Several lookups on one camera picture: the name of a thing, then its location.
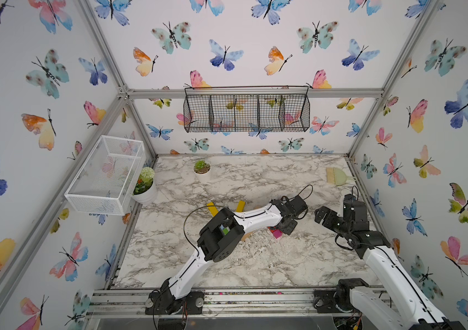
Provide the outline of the magenta small block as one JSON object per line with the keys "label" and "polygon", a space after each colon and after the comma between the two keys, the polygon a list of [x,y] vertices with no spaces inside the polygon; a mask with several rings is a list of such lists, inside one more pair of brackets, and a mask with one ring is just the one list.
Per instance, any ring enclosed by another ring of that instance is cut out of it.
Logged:
{"label": "magenta small block", "polygon": [[280,230],[271,229],[271,233],[275,237],[275,239],[280,239],[283,236],[283,232]]}

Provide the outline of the yellow block long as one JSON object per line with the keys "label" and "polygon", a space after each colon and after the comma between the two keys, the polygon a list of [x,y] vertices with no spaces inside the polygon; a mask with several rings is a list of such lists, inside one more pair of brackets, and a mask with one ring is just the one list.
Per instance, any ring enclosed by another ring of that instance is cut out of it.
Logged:
{"label": "yellow block long", "polygon": [[236,212],[237,212],[237,213],[243,213],[243,212],[244,212],[245,206],[246,206],[246,202],[245,202],[245,201],[239,201],[239,202],[238,202],[238,205],[237,205],[237,208],[236,208]]}
{"label": "yellow block long", "polygon": [[219,213],[218,208],[213,202],[209,202],[207,204],[207,209],[211,213],[212,217],[215,217]]}

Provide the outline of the natural wood block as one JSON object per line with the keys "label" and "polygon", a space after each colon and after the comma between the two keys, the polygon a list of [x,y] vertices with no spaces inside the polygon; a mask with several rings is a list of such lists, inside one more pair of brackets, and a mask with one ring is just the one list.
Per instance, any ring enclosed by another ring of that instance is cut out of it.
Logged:
{"label": "natural wood block", "polygon": [[246,241],[251,235],[252,235],[252,233],[246,233],[246,234],[242,237],[242,241]]}

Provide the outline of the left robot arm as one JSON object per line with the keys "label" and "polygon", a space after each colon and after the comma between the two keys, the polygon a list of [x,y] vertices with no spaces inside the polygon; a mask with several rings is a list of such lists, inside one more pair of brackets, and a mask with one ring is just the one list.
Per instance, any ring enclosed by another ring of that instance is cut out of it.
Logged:
{"label": "left robot arm", "polygon": [[263,228],[274,228],[290,235],[307,212],[305,200],[298,195],[291,199],[285,196],[273,199],[261,208],[246,212],[219,210],[200,231],[194,253],[186,264],[162,284],[161,298],[169,303],[181,301],[213,263],[232,254],[243,236]]}

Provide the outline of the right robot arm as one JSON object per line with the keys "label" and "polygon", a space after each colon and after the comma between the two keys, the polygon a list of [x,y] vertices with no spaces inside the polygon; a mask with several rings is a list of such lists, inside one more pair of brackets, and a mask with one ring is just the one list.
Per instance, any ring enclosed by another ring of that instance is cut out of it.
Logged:
{"label": "right robot arm", "polygon": [[345,239],[344,250],[354,252],[375,273],[391,302],[381,300],[363,279],[341,279],[334,294],[315,298],[317,307],[344,313],[360,312],[377,329],[463,329],[449,320],[420,290],[401,265],[386,237],[370,230],[366,204],[348,194],[343,214],[322,206],[315,222]]}

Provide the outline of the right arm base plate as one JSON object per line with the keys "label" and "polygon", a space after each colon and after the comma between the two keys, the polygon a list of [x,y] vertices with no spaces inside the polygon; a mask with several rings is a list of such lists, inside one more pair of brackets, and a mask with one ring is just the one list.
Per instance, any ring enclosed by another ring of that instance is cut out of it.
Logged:
{"label": "right arm base plate", "polygon": [[338,289],[315,290],[313,307],[318,314],[352,313],[354,307]]}

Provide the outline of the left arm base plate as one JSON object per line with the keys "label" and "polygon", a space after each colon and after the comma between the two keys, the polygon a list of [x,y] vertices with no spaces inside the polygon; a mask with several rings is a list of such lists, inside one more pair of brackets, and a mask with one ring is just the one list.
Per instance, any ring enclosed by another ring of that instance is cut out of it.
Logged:
{"label": "left arm base plate", "polygon": [[199,315],[205,304],[205,293],[190,291],[184,298],[175,299],[169,290],[154,290],[146,301],[145,315],[172,315],[184,312]]}

